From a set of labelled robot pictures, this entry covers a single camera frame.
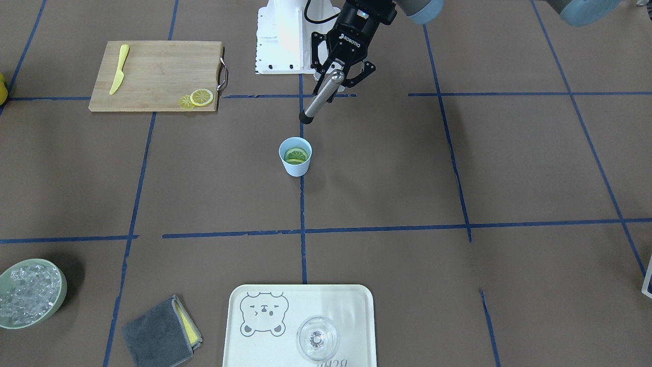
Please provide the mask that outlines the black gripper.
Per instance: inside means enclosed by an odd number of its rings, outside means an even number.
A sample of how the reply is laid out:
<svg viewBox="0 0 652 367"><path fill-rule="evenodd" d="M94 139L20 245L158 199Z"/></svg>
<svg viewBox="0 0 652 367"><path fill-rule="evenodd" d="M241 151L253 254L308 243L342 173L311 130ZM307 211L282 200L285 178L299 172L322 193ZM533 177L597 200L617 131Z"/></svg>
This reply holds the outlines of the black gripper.
<svg viewBox="0 0 652 367"><path fill-rule="evenodd" d="M367 60L368 48L380 24L391 25L397 15L394 1L346 1L337 14L324 19L310 19L314 25L333 22L327 33L313 31L310 67L314 80L320 84L333 70L342 70L345 80L342 91L353 88L376 71ZM356 76L348 76L358 70Z"/></svg>

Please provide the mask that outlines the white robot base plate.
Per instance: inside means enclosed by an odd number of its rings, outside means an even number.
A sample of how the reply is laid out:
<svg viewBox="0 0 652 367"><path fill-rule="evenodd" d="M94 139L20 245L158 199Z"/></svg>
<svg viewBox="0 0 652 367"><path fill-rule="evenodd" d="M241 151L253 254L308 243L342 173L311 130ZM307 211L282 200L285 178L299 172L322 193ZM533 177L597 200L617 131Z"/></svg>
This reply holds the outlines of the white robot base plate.
<svg viewBox="0 0 652 367"><path fill-rule="evenodd" d="M255 73L316 74L312 33L327 34L339 12L331 1L268 1L258 9Z"/></svg>

